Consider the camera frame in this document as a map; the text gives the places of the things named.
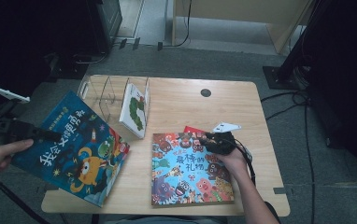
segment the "blue book cover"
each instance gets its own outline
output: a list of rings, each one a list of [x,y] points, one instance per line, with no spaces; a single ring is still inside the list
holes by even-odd
[[[35,140],[12,164],[101,207],[129,145],[72,91],[40,128],[61,133],[60,142]]]
[[[152,139],[151,204],[229,203],[228,170],[200,145],[202,133],[155,133]]]

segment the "gray floor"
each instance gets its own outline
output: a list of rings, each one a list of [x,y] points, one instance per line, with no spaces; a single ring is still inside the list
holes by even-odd
[[[252,81],[257,86],[260,98],[283,92],[270,90],[264,78],[263,66],[280,66],[285,60],[285,56],[274,52],[266,37],[257,37],[255,39],[260,42],[246,47],[251,45],[249,37],[249,40],[242,42],[244,44],[240,46],[241,50],[227,50],[223,46],[224,41],[216,41],[211,37],[208,41],[212,42],[212,45],[198,44],[201,41],[197,41],[196,32],[191,35],[191,44],[185,48],[164,48],[157,51],[155,46],[146,46],[156,45],[159,41],[164,41],[166,45],[168,43],[164,40],[164,13],[161,13],[161,16],[156,13],[160,12],[160,8],[164,9],[164,3],[165,0],[145,1],[137,30],[137,36],[142,40],[140,43],[144,45],[140,45],[137,50],[132,50],[130,46],[124,49],[114,48],[102,62],[90,65],[88,73]],[[258,27],[257,31],[254,31],[255,34],[264,33],[262,25],[253,25]],[[150,27],[159,27],[159,30],[152,31]],[[218,39],[227,36],[229,35],[224,34],[215,37]],[[68,90],[76,91],[78,87],[79,80],[59,79],[56,83],[42,83],[33,94],[29,109],[21,119],[39,125]],[[266,101],[263,103],[264,114],[268,117],[292,104],[290,96]],[[280,220],[282,223],[310,223],[314,185],[315,223],[357,223],[357,159],[345,149],[326,147],[323,129],[317,115],[309,107],[308,140],[315,178],[312,183],[304,114],[303,107],[296,107],[267,122],[291,207],[291,213]],[[45,190],[43,181],[15,167],[10,167],[7,172],[1,174],[0,180],[47,221],[63,223],[60,215],[43,213],[40,208]],[[69,223],[91,222],[90,215],[64,216]],[[229,217],[229,221],[243,223],[244,218]],[[35,223],[0,191],[0,223],[11,222]]]

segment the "clear acrylic holder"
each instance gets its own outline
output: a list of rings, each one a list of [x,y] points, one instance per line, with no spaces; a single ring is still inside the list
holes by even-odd
[[[148,77],[112,77],[85,75],[77,95],[98,114],[114,131],[126,141],[139,139],[119,120],[126,85],[133,83],[145,96],[146,127],[150,105],[150,83]]]

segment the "wooden table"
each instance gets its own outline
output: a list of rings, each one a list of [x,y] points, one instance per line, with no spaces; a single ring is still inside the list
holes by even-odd
[[[281,53],[297,26],[307,24],[312,2],[313,0],[193,0],[191,18],[266,23],[276,52]],[[176,44],[176,17],[188,17],[189,5],[190,0],[174,0],[173,45]]]
[[[122,94],[126,79],[112,77],[116,96]],[[211,95],[202,96],[202,89],[210,90]],[[150,77],[150,113],[146,137],[128,141],[130,153],[103,208],[59,189],[47,191],[42,209],[48,213],[242,216],[243,208],[235,181],[235,203],[232,204],[168,208],[151,206],[152,134],[182,132],[186,125],[211,131],[221,121],[242,126],[241,130],[233,131],[233,135],[251,151],[257,189],[263,199],[275,207],[280,217],[288,216],[290,207],[282,190],[275,152],[254,83],[159,77]],[[283,191],[283,194],[276,194],[275,189]]]

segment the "children's book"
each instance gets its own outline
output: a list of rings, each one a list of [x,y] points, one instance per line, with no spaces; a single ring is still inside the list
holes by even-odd
[[[200,145],[202,135],[153,135],[152,205],[228,203],[234,200],[228,170]]]
[[[129,145],[72,91],[41,128],[61,133],[60,142],[35,140],[14,155],[13,165],[101,207]]]
[[[146,134],[147,101],[144,94],[133,83],[126,85],[123,96],[120,123],[139,138]]]

